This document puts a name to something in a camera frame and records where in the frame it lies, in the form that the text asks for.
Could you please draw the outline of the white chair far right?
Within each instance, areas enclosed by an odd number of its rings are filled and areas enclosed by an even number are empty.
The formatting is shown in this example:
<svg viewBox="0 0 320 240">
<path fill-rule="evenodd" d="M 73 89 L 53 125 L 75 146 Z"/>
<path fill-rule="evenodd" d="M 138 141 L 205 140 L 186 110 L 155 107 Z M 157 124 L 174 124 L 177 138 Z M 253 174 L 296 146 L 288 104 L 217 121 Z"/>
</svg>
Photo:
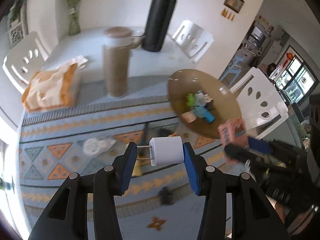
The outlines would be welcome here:
<svg viewBox="0 0 320 240">
<path fill-rule="evenodd" d="M 210 32 L 190 20 L 182 21 L 172 39 L 193 63 L 197 63 L 214 42 Z"/>
</svg>

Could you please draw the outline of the white carved shelf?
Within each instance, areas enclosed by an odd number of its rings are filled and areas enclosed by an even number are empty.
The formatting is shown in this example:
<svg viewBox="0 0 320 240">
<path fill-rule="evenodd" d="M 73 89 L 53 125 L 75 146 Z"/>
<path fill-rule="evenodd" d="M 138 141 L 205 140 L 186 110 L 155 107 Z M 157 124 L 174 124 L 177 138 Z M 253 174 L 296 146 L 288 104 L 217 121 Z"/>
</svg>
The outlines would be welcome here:
<svg viewBox="0 0 320 240">
<path fill-rule="evenodd" d="M 29 34 L 27 24 L 27 2 L 22 2 L 19 13 L 17 13 L 15 8 L 16 5 L 13 5 L 10 8 L 7 20 L 7 33 L 11 48 L 14 48 Z"/>
</svg>

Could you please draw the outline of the light blue gummy toy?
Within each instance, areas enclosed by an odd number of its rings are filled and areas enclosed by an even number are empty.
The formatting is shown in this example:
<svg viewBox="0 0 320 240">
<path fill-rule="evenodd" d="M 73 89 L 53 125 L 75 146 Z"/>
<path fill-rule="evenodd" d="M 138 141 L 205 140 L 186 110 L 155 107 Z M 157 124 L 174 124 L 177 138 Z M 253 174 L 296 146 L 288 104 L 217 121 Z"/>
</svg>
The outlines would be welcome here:
<svg viewBox="0 0 320 240">
<path fill-rule="evenodd" d="M 205 94 L 201 90 L 199 90 L 194 95 L 195 95 L 195 99 L 196 99 L 195 105 L 205 107 L 207 104 L 207 98 L 206 98 Z"/>
</svg>

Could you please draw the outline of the white chair near right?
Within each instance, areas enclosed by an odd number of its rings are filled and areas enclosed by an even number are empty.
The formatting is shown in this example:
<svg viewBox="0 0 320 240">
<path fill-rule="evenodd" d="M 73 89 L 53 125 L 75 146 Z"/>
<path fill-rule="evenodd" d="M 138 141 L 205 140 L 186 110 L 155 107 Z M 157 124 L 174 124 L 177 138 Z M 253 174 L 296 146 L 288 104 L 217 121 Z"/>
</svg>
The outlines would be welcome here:
<svg viewBox="0 0 320 240">
<path fill-rule="evenodd" d="M 266 126 L 256 131 L 256 139 L 263 139 L 289 117 L 275 86 L 257 68 L 251 68 L 229 91 L 236 95 L 247 130 Z"/>
</svg>

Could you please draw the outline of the white chair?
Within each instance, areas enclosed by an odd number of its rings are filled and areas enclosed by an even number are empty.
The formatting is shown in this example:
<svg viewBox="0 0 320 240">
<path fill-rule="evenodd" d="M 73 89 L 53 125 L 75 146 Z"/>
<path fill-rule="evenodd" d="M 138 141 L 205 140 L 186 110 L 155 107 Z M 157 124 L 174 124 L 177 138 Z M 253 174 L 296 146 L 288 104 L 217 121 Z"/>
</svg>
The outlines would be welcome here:
<svg viewBox="0 0 320 240">
<path fill-rule="evenodd" d="M 12 85 L 23 94 L 33 75 L 42 69 L 48 56 L 38 33 L 32 31 L 8 53 L 2 68 Z"/>
<path fill-rule="evenodd" d="M 210 32 L 190 20 L 182 21 L 172 39 L 193 63 L 197 63 L 214 42 Z"/>
<path fill-rule="evenodd" d="M 229 91 L 236 95 L 247 130 L 266 126 L 256 131 L 256 139 L 263 139 L 289 117 L 275 86 L 257 68 L 251 68 Z"/>
</svg>

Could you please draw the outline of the gold cylindrical canister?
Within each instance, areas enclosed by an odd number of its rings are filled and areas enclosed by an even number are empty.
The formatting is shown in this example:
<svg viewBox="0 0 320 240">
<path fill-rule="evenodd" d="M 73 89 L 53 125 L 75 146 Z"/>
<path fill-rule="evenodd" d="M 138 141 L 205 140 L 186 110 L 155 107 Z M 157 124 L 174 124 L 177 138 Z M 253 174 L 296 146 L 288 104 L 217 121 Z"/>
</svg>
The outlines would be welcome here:
<svg viewBox="0 0 320 240">
<path fill-rule="evenodd" d="M 107 93 L 115 98 L 121 98 L 127 93 L 131 35 L 131 30 L 125 27 L 110 27 L 104 30 L 104 80 Z"/>
</svg>

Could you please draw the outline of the brown ribbed glass bowl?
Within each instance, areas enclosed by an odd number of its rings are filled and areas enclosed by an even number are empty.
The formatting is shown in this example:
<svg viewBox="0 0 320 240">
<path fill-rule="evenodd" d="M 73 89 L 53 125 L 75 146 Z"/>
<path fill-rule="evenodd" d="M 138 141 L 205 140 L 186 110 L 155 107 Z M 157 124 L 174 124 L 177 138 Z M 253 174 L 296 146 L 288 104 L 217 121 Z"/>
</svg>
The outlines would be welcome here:
<svg viewBox="0 0 320 240">
<path fill-rule="evenodd" d="M 195 69 L 182 69 L 168 79 L 168 99 L 190 130 L 219 139 L 218 127 L 240 118 L 236 97 L 219 80 Z"/>
</svg>

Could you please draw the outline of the patterned blue table mat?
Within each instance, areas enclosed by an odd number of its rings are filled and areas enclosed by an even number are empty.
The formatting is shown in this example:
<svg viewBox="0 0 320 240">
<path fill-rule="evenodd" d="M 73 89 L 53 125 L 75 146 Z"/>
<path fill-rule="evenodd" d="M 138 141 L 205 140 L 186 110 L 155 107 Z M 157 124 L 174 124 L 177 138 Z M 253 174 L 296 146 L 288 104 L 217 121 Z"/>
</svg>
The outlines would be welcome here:
<svg viewBox="0 0 320 240">
<path fill-rule="evenodd" d="M 107 96 L 102 82 L 81 86 L 77 107 L 43 114 L 26 114 L 18 148 L 19 184 L 27 227 L 32 229 L 63 181 L 73 172 L 94 174 L 123 154 L 129 142 L 141 145 L 148 122 L 148 142 L 153 137 L 179 135 L 195 152 L 222 172 L 236 167 L 224 159 L 218 140 L 184 127 L 167 99 L 166 76 L 129 79 L 124 98 Z M 96 157 L 83 153 L 89 138 L 112 138 L 116 143 Z M 185 168 L 146 165 L 133 177 L 129 189 L 116 197 L 116 211 L 124 239 L 195 239 L 204 198 L 193 193 Z M 172 205 L 161 205 L 158 192 L 167 186 Z"/>
</svg>

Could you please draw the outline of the black thermos bottle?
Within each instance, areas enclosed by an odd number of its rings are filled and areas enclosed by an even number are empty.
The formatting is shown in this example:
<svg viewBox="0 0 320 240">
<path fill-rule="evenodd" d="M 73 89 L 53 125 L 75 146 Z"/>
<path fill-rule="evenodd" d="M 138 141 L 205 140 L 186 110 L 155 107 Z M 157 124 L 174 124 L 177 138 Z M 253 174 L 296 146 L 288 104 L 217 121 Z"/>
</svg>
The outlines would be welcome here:
<svg viewBox="0 0 320 240">
<path fill-rule="evenodd" d="M 162 49 L 177 0 L 152 0 L 145 26 L 142 48 L 151 52 Z"/>
</svg>

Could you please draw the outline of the lime green toy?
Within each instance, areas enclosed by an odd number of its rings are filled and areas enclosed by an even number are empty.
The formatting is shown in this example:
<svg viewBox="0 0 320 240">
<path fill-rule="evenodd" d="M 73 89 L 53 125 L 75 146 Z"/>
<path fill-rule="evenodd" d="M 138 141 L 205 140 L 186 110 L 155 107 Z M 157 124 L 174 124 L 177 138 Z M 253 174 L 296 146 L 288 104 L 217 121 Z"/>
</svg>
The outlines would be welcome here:
<svg viewBox="0 0 320 240">
<path fill-rule="evenodd" d="M 195 103 L 196 103 L 196 99 L 195 99 L 195 95 L 190 93 L 187 95 L 186 97 L 187 99 L 187 102 L 186 102 L 186 105 L 191 108 L 191 107 L 194 107 L 195 106 Z"/>
</svg>

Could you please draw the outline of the small black toy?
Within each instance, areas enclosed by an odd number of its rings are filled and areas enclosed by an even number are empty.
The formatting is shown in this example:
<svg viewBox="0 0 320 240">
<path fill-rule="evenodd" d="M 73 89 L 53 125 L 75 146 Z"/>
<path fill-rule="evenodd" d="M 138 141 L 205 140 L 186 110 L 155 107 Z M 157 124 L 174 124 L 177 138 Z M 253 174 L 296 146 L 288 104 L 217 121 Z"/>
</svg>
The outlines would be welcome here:
<svg viewBox="0 0 320 240">
<path fill-rule="evenodd" d="M 174 203 L 173 193 L 167 186 L 158 192 L 158 197 L 161 205 L 172 205 Z"/>
</svg>

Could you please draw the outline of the orange white tissue pack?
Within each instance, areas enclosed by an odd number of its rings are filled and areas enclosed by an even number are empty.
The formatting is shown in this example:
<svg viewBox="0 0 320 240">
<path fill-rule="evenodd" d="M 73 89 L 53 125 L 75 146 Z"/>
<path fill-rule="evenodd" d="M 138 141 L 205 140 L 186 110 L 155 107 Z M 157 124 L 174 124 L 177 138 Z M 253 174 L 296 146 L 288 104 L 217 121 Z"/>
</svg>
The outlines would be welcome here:
<svg viewBox="0 0 320 240">
<path fill-rule="evenodd" d="M 75 106 L 81 70 L 87 62 L 87 58 L 79 55 L 55 69 L 36 72 L 22 94 L 21 102 L 26 112 L 48 112 Z"/>
</svg>

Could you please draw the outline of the pink patterned box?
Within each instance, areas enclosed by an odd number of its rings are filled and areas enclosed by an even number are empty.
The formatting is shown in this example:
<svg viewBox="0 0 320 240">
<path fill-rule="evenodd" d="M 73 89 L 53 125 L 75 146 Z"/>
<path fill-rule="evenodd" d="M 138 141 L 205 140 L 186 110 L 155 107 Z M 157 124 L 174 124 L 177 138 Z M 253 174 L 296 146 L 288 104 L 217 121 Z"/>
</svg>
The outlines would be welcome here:
<svg viewBox="0 0 320 240">
<path fill-rule="evenodd" d="M 222 146 L 233 144 L 243 149 L 249 149 L 245 122 L 242 118 L 229 119 L 218 127 Z"/>
</svg>

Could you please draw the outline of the white chair far left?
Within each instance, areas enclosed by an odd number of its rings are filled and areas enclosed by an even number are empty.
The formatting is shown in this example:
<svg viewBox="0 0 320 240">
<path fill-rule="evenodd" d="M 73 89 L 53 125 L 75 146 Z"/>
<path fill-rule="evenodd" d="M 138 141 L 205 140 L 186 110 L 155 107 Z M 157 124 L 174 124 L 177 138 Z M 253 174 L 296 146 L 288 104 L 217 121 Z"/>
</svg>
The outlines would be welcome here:
<svg viewBox="0 0 320 240">
<path fill-rule="evenodd" d="M 38 33 L 32 31 L 8 53 L 2 68 L 12 85 L 23 94 L 33 75 L 42 69 L 48 56 Z"/>
</svg>

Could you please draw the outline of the white charger plug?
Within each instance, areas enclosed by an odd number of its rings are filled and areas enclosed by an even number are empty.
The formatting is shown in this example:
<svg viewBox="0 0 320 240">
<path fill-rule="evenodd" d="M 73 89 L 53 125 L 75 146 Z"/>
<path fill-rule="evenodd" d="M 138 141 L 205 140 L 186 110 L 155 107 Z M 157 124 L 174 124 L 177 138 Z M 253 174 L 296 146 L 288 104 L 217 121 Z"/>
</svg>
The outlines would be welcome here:
<svg viewBox="0 0 320 240">
<path fill-rule="evenodd" d="M 137 148 L 149 151 L 148 158 L 138 158 L 137 160 L 149 160 L 153 167 L 184 162 L 182 138 L 179 136 L 152 138 L 148 145 L 137 146 Z"/>
</svg>

